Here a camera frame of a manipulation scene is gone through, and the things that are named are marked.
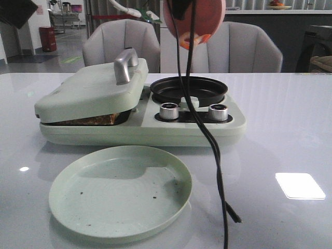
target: glossy tabletop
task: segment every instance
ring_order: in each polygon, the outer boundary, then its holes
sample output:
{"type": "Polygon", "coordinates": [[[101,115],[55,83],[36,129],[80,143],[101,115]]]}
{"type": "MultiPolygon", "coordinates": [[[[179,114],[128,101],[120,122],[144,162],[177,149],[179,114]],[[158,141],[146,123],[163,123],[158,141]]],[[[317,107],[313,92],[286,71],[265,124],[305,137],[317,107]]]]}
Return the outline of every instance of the glossy tabletop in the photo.
{"type": "MultiPolygon", "coordinates": [[[[222,248],[216,166],[208,147],[161,147],[187,164],[193,190],[179,218],[151,238],[98,244],[56,221],[48,205],[52,182],[73,161],[104,148],[52,144],[40,133],[34,104],[69,76],[0,75],[0,248],[222,248]]],[[[146,83],[168,76],[150,74],[146,83]]],[[[332,75],[200,76],[224,82],[247,119],[241,140],[222,148],[226,199],[243,220],[235,224],[228,217],[229,248],[331,248],[332,75]],[[310,175],[320,195],[306,197],[311,185],[295,178],[282,188],[277,173],[310,175]],[[283,191],[298,186],[307,191],[298,198],[283,191]]]]}

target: chair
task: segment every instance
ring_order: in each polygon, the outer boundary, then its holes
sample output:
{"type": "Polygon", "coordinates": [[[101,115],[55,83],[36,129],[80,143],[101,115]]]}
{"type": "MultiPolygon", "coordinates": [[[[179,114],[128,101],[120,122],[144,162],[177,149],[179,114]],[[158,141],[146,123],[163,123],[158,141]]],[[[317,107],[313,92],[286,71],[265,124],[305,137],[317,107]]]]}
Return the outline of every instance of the chair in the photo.
{"type": "Polygon", "coordinates": [[[83,45],[85,66],[113,62],[125,49],[134,48],[139,58],[146,59],[149,72],[158,73],[160,45],[150,23],[123,19],[98,26],[83,45]]]}
{"type": "Polygon", "coordinates": [[[278,73],[283,56],[260,27],[224,22],[193,52],[193,73],[278,73]]]}

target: red trash can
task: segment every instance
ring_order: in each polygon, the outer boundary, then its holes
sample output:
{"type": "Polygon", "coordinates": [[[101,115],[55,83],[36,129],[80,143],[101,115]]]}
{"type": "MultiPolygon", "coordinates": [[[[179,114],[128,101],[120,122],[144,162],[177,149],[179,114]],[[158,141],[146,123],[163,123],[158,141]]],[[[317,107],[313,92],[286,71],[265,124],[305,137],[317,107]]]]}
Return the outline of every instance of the red trash can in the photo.
{"type": "Polygon", "coordinates": [[[56,36],[53,27],[39,27],[41,47],[44,52],[51,52],[57,49],[56,36]]]}

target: black nonstick pan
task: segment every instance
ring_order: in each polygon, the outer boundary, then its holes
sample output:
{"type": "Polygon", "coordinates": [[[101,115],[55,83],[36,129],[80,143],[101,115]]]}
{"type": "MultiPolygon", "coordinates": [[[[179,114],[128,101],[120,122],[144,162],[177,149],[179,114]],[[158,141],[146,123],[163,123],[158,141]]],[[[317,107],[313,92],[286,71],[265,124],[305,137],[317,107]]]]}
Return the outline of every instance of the black nonstick pan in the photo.
{"type": "MultiPolygon", "coordinates": [[[[179,104],[184,96],[180,88],[179,77],[170,77],[155,81],[150,86],[154,101],[160,103],[172,102],[179,104]]],[[[190,76],[190,96],[199,100],[199,106],[209,106],[223,100],[227,86],[215,79],[190,76]]]]}

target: sandwich maker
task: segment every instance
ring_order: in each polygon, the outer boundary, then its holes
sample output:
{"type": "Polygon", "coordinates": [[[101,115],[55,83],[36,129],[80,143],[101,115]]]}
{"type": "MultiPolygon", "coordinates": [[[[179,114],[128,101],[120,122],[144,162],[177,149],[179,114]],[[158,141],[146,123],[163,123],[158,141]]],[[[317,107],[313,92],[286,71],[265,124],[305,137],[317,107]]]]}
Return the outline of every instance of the sandwich maker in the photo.
{"type": "MultiPolygon", "coordinates": [[[[179,77],[147,86],[147,75],[147,63],[134,49],[113,63],[80,69],[35,104],[41,133],[65,145],[209,146],[182,97],[179,77]]],[[[240,139],[246,120],[225,84],[191,76],[190,95],[220,146],[240,139]]]]}

